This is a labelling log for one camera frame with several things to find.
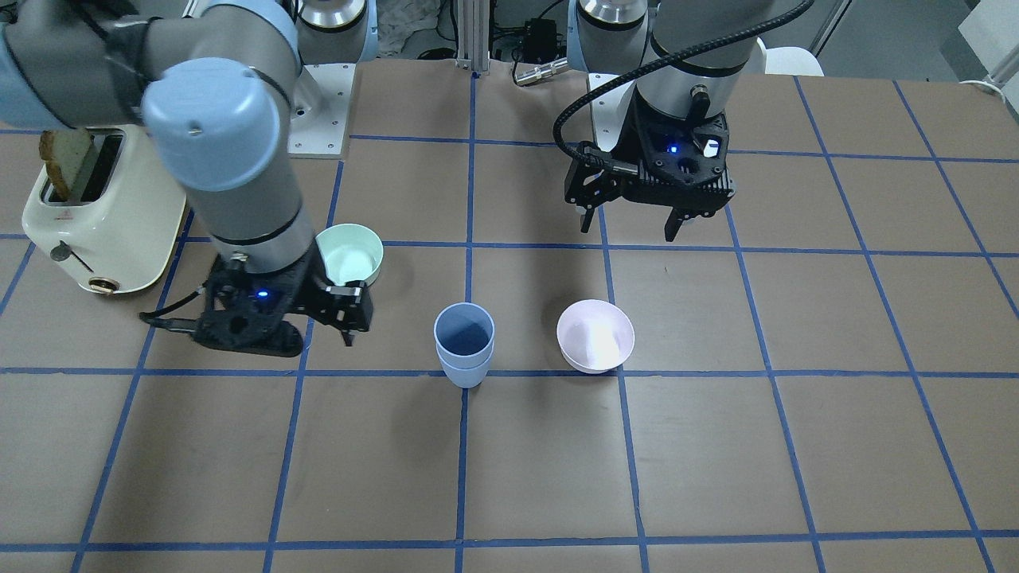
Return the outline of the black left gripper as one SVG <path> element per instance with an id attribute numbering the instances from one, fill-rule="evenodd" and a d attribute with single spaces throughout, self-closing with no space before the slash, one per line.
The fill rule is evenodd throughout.
<path id="1" fill-rule="evenodd" d="M 728 144 L 725 113 L 692 126 L 644 100 L 633 100 L 614 149 L 603 152 L 592 142 L 582 142 L 579 149 L 615 166 L 633 166 L 633 173 L 572 160 L 564 181 L 565 203 L 580 207 L 582 233 L 590 232 L 598 207 L 608 201 L 669 207 L 663 236 L 673 243 L 686 221 L 711 216 L 736 195 L 727 168 Z"/>

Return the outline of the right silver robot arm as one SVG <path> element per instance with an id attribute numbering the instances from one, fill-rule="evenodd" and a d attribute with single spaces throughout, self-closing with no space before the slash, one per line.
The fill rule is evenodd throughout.
<path id="1" fill-rule="evenodd" d="M 143 18 L 130 1 L 21 1 L 2 25 L 2 120 L 30 131 L 135 124 L 218 251 L 196 319 L 139 315 L 199 345 L 301 355 L 302 314 L 350 347 L 370 329 L 367 282 L 329 279 L 288 135 L 299 32 L 275 1 L 212 1 Z"/>

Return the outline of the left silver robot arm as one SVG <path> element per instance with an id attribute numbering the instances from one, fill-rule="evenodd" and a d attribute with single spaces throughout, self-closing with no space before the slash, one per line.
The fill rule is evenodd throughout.
<path id="1" fill-rule="evenodd" d="M 572 101 L 551 123 L 571 163 L 564 202 L 589 232 L 596 211 L 623 199 L 669 208 L 665 240 L 734 198 L 725 108 L 761 35 L 800 18 L 811 2 L 779 12 L 772 1 L 572 1 L 570 68 L 609 80 Z M 569 142 L 565 124 L 614 91 L 615 142 Z"/>

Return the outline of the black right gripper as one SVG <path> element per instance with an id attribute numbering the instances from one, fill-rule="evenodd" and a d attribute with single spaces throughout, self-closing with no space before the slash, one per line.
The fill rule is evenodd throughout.
<path id="1" fill-rule="evenodd" d="M 239 259 L 215 258 L 206 283 L 206 301 L 190 337 L 209 349 L 273 357 L 303 352 L 303 335 L 287 321 L 301 314 L 341 333 L 353 347 L 357 333 L 369 331 L 374 303 L 365 282 L 336 287 L 326 276 L 320 251 L 310 247 L 281 271 L 255 275 Z"/>

